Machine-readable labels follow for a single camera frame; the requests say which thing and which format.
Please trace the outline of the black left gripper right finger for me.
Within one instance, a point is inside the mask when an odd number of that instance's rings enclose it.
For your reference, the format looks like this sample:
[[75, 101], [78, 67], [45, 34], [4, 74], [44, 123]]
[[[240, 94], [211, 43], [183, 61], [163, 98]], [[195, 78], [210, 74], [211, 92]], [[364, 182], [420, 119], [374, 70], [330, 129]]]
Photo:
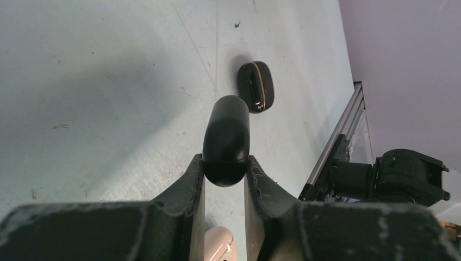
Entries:
[[303, 202], [254, 156], [245, 177], [247, 260], [460, 260], [417, 204]]

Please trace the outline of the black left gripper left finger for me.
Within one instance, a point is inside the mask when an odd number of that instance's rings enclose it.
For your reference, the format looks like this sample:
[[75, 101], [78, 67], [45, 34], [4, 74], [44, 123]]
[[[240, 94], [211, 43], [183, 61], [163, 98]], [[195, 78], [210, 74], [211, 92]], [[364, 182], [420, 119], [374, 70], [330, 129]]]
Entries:
[[27, 204], [1, 222], [1, 260], [203, 260], [202, 156], [149, 201]]

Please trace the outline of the beige earbud charging case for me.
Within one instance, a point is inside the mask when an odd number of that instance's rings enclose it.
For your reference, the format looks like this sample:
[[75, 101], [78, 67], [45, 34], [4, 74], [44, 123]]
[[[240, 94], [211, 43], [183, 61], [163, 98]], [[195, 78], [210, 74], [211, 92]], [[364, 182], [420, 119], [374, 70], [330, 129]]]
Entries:
[[236, 261], [239, 251], [233, 233], [226, 227], [214, 226], [204, 235], [205, 261]]

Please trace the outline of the black earbud case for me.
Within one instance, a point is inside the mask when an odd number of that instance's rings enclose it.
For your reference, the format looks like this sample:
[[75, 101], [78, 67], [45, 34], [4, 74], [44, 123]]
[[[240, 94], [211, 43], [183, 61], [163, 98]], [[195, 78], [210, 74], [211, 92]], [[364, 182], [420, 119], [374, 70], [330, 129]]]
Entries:
[[239, 183], [248, 168], [250, 120], [247, 104], [228, 95], [216, 101], [205, 130], [202, 159], [207, 179], [219, 186]]

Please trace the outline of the black charging case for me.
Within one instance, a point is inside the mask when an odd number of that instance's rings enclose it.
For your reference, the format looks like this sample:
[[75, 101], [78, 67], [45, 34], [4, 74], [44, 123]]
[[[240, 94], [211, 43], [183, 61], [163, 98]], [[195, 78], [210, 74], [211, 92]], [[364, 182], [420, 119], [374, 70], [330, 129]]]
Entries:
[[240, 98], [251, 113], [262, 113], [272, 107], [275, 90], [269, 67], [262, 61], [244, 63], [237, 72]]

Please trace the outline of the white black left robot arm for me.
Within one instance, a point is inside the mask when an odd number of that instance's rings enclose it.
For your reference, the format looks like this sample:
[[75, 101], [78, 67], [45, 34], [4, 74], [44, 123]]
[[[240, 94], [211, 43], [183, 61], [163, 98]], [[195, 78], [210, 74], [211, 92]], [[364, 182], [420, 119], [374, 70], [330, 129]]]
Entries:
[[[327, 184], [366, 203], [296, 199], [250, 157], [248, 260], [460, 260], [423, 189], [443, 166], [395, 150], [374, 165], [328, 164]], [[29, 204], [1, 222], [1, 260], [203, 260], [201, 155], [150, 201]]]

